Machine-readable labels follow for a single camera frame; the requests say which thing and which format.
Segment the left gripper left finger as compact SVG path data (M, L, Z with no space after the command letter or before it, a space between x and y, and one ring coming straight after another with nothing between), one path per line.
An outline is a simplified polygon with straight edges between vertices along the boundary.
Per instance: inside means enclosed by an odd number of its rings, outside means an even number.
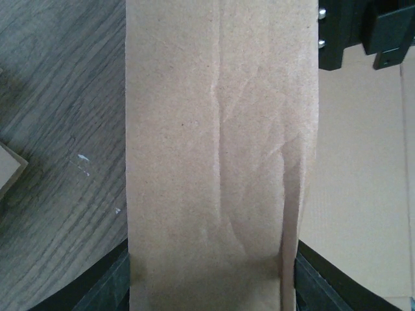
M130 260L128 241L92 265L67 286L32 310L128 310Z

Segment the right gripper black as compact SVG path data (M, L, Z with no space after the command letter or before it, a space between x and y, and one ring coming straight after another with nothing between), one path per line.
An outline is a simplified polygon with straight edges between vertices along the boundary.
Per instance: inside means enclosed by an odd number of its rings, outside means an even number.
M401 64L414 46L414 1L319 1L319 68L340 69L355 45L375 55L375 70Z

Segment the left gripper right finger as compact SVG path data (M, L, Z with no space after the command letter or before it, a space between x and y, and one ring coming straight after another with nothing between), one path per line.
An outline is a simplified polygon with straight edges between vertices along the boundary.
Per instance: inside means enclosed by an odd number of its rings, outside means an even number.
M302 241L295 262L297 310L398 310L361 286Z

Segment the cardboard box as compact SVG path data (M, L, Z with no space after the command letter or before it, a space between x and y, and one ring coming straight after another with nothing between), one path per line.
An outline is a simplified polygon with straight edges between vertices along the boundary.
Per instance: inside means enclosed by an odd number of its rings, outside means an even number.
M126 2L131 310L294 310L300 242L408 308L400 66L318 68L316 1Z

